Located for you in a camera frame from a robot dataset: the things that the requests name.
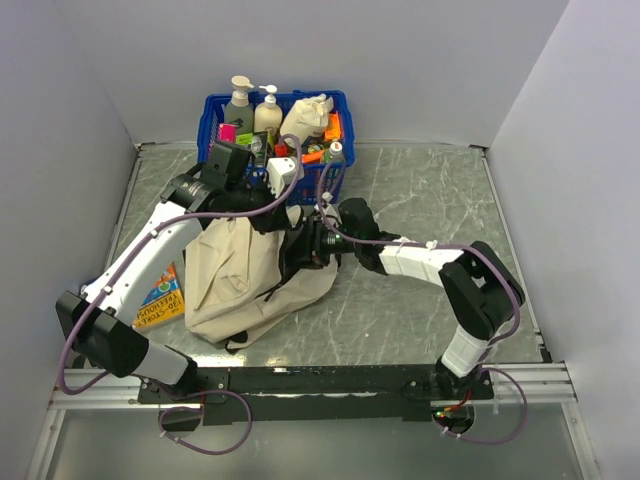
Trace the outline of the cream pump lotion bottle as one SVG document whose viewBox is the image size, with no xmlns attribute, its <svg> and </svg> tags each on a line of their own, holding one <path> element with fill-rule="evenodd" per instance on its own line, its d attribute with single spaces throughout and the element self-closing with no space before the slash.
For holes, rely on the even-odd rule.
<svg viewBox="0 0 640 480">
<path fill-rule="evenodd" d="M 281 125 L 283 112 L 277 104 L 277 87 L 273 84 L 259 86 L 266 92 L 264 100 L 254 110 L 254 132 L 270 131 L 275 134 Z"/>
</svg>

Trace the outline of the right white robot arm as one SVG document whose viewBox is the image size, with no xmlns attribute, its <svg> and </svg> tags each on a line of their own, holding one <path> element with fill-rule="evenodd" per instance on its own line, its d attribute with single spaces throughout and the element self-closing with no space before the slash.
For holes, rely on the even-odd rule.
<svg viewBox="0 0 640 480">
<path fill-rule="evenodd" d="M 384 231 L 362 198 L 347 199 L 336 211 L 323 205 L 295 206 L 286 212 L 284 279 L 302 270 L 326 269 L 331 261 L 352 254 L 368 271 L 443 289 L 457 327 L 434 366 L 431 381 L 448 398 L 470 390 L 491 350 L 520 326 L 524 291 L 485 242 L 420 243 Z"/>
</svg>

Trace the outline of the blue plastic shopping basket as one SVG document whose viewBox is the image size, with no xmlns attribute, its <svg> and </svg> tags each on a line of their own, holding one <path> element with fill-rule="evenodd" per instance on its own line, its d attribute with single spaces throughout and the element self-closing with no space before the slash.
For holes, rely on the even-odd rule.
<svg viewBox="0 0 640 480">
<path fill-rule="evenodd" d="M 343 146 L 344 172 L 347 172 L 347 169 L 355 163 L 355 131 L 345 93 L 341 90 L 293 90 L 287 93 L 277 93 L 276 100 L 283 111 L 283 115 L 286 115 L 297 100 L 318 96 L 322 93 L 333 99 L 334 109 L 332 113 L 337 114 L 339 117 L 341 133 L 339 141 Z M 224 109 L 230 100 L 230 93 L 211 94 L 205 99 L 197 137 L 199 163 L 205 163 L 208 160 L 210 145 L 217 139 L 218 126 L 224 120 Z M 316 182 L 319 180 L 324 166 L 323 162 L 304 165 L 304 177 L 297 182 L 296 188 L 288 197 L 289 205 L 313 205 L 315 203 Z"/>
</svg>

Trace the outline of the green black box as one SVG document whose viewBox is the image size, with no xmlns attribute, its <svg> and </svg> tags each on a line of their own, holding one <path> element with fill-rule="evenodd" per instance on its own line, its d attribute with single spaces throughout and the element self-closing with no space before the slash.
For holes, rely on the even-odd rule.
<svg viewBox="0 0 640 480">
<path fill-rule="evenodd" d="M 274 156 L 275 143 L 274 134 L 270 130 L 236 136 L 236 144 L 248 148 L 253 153 L 254 164 L 257 167 L 265 167 L 268 160 Z"/>
</svg>

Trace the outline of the pink box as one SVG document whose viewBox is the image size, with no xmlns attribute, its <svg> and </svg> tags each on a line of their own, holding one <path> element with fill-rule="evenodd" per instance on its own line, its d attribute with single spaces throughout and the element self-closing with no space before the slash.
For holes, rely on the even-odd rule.
<svg viewBox="0 0 640 480">
<path fill-rule="evenodd" d="M 236 126 L 233 124 L 221 123 L 218 125 L 217 140 L 219 142 L 236 143 Z"/>
</svg>

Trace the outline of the yellow treehouse children's book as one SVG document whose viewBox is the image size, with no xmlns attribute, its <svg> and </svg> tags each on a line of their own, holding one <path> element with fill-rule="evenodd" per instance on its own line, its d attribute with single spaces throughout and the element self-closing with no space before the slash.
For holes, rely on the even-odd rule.
<svg viewBox="0 0 640 480">
<path fill-rule="evenodd" d="M 175 265 L 171 263 L 154 284 L 132 323 L 136 330 L 147 330 L 184 314 L 185 301 Z"/>
</svg>

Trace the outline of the beige drawstring cloth pouch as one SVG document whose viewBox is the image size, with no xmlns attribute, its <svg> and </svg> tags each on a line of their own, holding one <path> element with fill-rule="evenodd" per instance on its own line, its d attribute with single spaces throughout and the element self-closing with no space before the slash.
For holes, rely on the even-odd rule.
<svg viewBox="0 0 640 480">
<path fill-rule="evenodd" d="M 280 135 L 293 135 L 303 144 L 309 138 L 324 134 L 329 114 L 334 109 L 332 97 L 322 93 L 318 96 L 297 100 L 280 126 Z"/>
</svg>

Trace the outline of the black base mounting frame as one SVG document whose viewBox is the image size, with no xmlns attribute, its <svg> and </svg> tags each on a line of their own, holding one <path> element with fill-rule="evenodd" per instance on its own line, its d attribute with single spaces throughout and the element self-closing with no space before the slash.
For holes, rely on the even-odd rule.
<svg viewBox="0 0 640 480">
<path fill-rule="evenodd" d="M 229 425 L 247 419 L 243 397 L 255 421 L 400 418 L 431 420 L 432 406 L 491 400 L 488 373 L 475 369 L 464 379 L 440 365 L 351 365 L 290 367 L 201 367 L 196 396 L 153 383 L 139 390 L 142 405 L 204 408 L 203 423 Z"/>
</svg>

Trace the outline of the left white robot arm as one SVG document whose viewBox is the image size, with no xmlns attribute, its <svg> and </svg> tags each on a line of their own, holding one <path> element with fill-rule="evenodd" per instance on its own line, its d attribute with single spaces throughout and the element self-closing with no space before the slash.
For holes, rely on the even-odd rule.
<svg viewBox="0 0 640 480">
<path fill-rule="evenodd" d="M 243 219 L 260 232 L 288 228 L 285 202 L 304 176 L 301 156 L 271 158 L 258 174 L 248 168 L 254 160 L 247 148 L 215 143 L 208 162 L 167 184 L 143 229 L 101 276 L 81 293 L 59 297 L 55 310 L 65 337 L 61 366 L 76 352 L 104 374 L 161 383 L 174 401 L 194 396 L 201 385 L 196 361 L 149 340 L 132 324 L 166 267 L 205 223 Z"/>
</svg>

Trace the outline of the small green red-capped bottle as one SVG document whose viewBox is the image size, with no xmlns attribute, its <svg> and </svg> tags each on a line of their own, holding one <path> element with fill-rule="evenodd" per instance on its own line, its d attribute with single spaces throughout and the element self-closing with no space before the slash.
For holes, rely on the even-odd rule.
<svg viewBox="0 0 640 480">
<path fill-rule="evenodd" d="M 339 141 L 333 141 L 329 147 L 324 151 L 322 162 L 328 163 L 341 163 L 344 161 L 343 145 Z"/>
</svg>

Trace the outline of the green pump bottle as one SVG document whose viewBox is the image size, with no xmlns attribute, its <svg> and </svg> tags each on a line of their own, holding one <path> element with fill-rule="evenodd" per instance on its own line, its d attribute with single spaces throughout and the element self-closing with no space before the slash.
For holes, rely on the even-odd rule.
<svg viewBox="0 0 640 480">
<path fill-rule="evenodd" d="M 237 135 L 252 133 L 254 129 L 254 110 L 249 102 L 249 91 L 254 88 L 248 77 L 233 76 L 233 92 L 224 109 L 224 122 L 235 127 Z"/>
</svg>

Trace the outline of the orange snack packet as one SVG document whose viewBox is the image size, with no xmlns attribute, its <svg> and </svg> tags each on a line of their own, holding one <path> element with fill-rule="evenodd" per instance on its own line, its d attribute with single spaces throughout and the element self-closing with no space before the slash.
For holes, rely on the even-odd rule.
<svg viewBox="0 0 640 480">
<path fill-rule="evenodd" d="M 343 137 L 341 117 L 339 113 L 330 113 L 328 115 L 327 127 L 324 131 L 324 141 L 333 142 L 340 141 Z"/>
</svg>

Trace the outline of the beige canvas backpack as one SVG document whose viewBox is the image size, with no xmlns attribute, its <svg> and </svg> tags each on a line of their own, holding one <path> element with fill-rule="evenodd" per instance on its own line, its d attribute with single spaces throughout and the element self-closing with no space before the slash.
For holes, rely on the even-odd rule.
<svg viewBox="0 0 640 480">
<path fill-rule="evenodd" d="M 314 214 L 293 206 L 287 215 L 289 229 L 297 229 Z M 278 252 L 286 231 L 261 234 L 249 218 L 217 219 L 187 246 L 185 325 L 191 333 L 228 351 L 243 349 L 330 291 L 340 265 L 334 257 L 328 266 L 281 279 Z"/>
</svg>

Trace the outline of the orange long packet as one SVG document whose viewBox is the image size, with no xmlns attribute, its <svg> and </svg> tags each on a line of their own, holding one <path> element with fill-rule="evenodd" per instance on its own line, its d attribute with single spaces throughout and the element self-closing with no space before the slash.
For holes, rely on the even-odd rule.
<svg viewBox="0 0 640 480">
<path fill-rule="evenodd" d="M 320 150 L 312 153 L 307 153 L 302 156 L 302 162 L 305 165 L 308 164 L 321 164 L 324 162 L 325 151 Z"/>
</svg>

